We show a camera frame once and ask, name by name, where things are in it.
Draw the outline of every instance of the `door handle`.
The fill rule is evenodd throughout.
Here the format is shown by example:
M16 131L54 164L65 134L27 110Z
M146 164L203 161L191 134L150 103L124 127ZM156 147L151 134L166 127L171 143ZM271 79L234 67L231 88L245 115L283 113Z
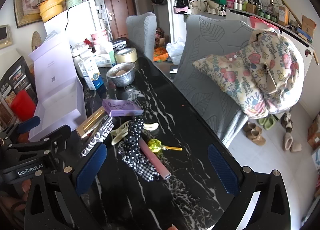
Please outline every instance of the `door handle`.
M109 20L110 20L110 21L112 21L112 16L113 16L113 15L114 15L114 14L112 14L112 13L109 12Z

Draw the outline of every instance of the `metal bowl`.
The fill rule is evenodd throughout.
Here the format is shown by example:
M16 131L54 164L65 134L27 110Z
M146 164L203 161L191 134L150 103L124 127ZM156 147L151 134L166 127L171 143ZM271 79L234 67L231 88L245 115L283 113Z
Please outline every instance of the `metal bowl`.
M116 74L121 70L124 70L126 73L117 76ZM107 77L110 78L117 87L130 85L134 81L134 63L123 62L115 65L109 69Z

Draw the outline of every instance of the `metal screw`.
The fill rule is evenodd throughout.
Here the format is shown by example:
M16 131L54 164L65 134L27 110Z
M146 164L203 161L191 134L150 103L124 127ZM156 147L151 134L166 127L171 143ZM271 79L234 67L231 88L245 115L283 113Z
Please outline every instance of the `metal screw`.
M275 169L275 170L273 171L273 175L275 175L275 176L280 176L280 172Z
M37 170L36 171L36 173L35 173L35 175L38 177L38 176L40 176L42 174L42 171L41 170Z
M242 169L245 173L249 173L251 169L248 166L244 166Z
M72 167L70 167L70 166L65 167L65 168L63 169L63 171L64 171L65 173L69 173L70 171L72 171Z

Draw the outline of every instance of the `pink lipstick tube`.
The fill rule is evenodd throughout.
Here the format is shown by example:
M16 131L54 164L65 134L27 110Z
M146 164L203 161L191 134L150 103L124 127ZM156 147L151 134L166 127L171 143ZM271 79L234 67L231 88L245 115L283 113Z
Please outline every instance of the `pink lipstick tube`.
M140 138L139 139L140 149L143 151L145 156L149 159L151 164L156 168L158 173L163 177L163 179L168 179L171 176L170 171L162 164L162 162L158 159L158 157L150 150L148 144Z

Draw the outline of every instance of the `brown door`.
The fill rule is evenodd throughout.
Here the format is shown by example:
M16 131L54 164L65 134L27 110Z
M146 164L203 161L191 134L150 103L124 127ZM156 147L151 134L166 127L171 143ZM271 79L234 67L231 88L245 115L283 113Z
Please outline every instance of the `brown door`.
M126 19L135 15L134 0L104 0L114 39L127 37Z

